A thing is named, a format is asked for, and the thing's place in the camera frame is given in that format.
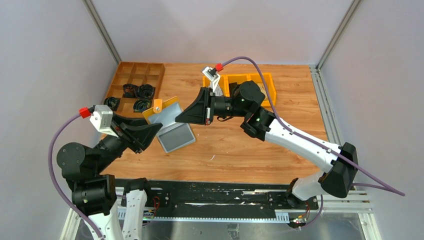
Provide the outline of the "yellow leather card holder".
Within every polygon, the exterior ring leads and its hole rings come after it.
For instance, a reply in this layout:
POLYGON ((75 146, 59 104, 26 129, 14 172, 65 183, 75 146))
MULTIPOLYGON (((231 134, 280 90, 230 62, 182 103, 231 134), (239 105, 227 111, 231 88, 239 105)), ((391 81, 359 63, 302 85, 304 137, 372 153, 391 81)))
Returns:
POLYGON ((156 137, 167 154, 191 145, 197 140, 188 123, 176 122, 176 117, 182 112, 177 96, 168 100, 154 99, 152 106, 142 112, 148 124, 162 124, 156 137))

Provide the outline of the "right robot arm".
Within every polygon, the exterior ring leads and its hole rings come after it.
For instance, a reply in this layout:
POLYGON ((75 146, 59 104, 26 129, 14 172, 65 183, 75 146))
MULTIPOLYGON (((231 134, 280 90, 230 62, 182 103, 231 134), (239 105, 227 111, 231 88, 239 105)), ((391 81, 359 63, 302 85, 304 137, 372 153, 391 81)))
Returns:
POLYGON ((318 195, 347 197, 358 171, 349 163, 358 163, 354 145, 327 142, 289 125, 261 106, 265 95, 254 81, 233 83, 230 89, 232 93, 227 97, 215 95, 209 87, 201 87, 194 102, 175 121, 209 125, 214 118, 223 122, 242 117, 240 127, 251 138, 282 146, 319 167, 318 173, 294 178, 289 184, 281 201, 292 209, 298 209, 318 195))

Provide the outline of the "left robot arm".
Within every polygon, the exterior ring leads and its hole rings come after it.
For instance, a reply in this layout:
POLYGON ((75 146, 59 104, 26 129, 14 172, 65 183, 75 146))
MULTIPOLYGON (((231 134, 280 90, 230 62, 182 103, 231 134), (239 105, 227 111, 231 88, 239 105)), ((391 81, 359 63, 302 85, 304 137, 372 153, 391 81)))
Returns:
POLYGON ((145 151, 163 125, 88 108, 82 109, 79 117, 89 118, 105 137, 93 147, 70 142, 58 151, 56 161, 71 190, 71 198, 65 202, 84 220, 94 239, 138 240, 144 209, 153 201, 150 183, 138 178, 124 189, 128 223, 120 225, 115 176, 104 174, 104 170, 125 150, 136 154, 145 151))

